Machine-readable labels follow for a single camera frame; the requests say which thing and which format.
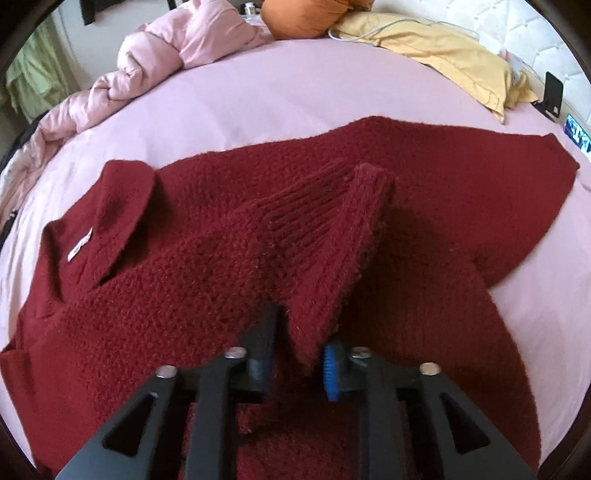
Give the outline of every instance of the orange pillow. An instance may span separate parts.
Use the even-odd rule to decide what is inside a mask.
[[[323,35],[350,7],[370,10],[374,0],[265,0],[261,17],[273,37],[316,38]]]

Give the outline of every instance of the metal bolt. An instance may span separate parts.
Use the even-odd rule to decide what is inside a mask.
[[[361,359],[369,358],[371,356],[371,350],[366,346],[354,346],[351,349],[351,358]]]
[[[163,365],[156,370],[156,377],[158,378],[172,378],[177,374],[178,370],[174,365]]]
[[[433,362],[421,364],[421,366],[418,367],[418,369],[423,375],[429,375],[430,377],[441,373],[441,367]]]
[[[246,349],[243,346],[233,346],[224,353],[226,358],[244,358],[246,357]]]

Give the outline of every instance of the knit fabric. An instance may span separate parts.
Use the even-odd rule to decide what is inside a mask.
[[[107,163],[45,228],[0,354],[35,458],[57,473],[158,366],[207,362],[274,299],[288,341],[271,401],[241,414],[241,480],[349,475],[349,410],[309,396],[337,330],[439,363],[537,468],[534,400],[486,289],[545,234],[576,169],[552,136],[385,118],[158,171]]]

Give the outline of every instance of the bed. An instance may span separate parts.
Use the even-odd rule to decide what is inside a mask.
[[[591,118],[584,43],[573,53],[571,48],[582,40],[573,31],[561,37],[524,1],[399,0],[378,1],[374,8],[445,20],[502,38],[504,46],[519,54],[540,77],[551,70],[565,82],[567,111],[570,108],[582,124]],[[527,28],[534,32],[526,33]],[[528,44],[523,38],[535,41]],[[331,75],[322,75],[326,71]],[[573,190],[543,241],[490,294],[518,345],[534,393],[542,459],[546,460],[540,478],[584,478],[581,472],[588,465],[582,441],[591,421],[589,405],[584,402],[591,384],[589,161],[564,135],[561,125],[533,106],[520,105],[501,125],[437,72],[366,45],[330,39],[269,43],[181,72],[71,139],[27,195],[0,252],[2,305],[11,319],[0,325],[2,345],[8,343],[14,319],[28,295],[43,226],[63,215],[96,181],[108,160],[140,159],[159,168],[206,151],[310,137],[369,115],[505,133],[553,133],[580,163]],[[1,381],[0,414],[31,459]],[[0,456],[4,455],[2,448],[10,447],[6,438],[5,448],[0,440]]]

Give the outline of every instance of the triangular cutout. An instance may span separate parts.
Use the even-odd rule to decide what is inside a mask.
[[[456,451],[460,455],[490,445],[491,440],[458,403],[447,393],[441,394]]]
[[[138,454],[139,443],[155,398],[146,395],[141,402],[105,438],[104,446],[130,458]]]

